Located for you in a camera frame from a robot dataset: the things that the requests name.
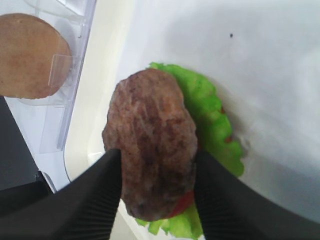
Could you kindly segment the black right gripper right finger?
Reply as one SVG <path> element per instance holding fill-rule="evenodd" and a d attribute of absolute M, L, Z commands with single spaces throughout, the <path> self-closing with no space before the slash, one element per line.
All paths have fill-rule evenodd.
<path fill-rule="evenodd" d="M 266 199 L 205 151 L 196 154 L 194 199 L 207 240 L 318 240 L 320 225 Z"/>

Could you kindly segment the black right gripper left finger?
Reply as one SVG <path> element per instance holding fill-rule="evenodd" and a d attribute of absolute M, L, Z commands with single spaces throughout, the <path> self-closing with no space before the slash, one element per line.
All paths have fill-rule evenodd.
<path fill-rule="evenodd" d="M 2 240 L 108 240 L 122 191 L 121 152 L 107 151 L 63 189 L 44 181 L 0 192 Z"/>

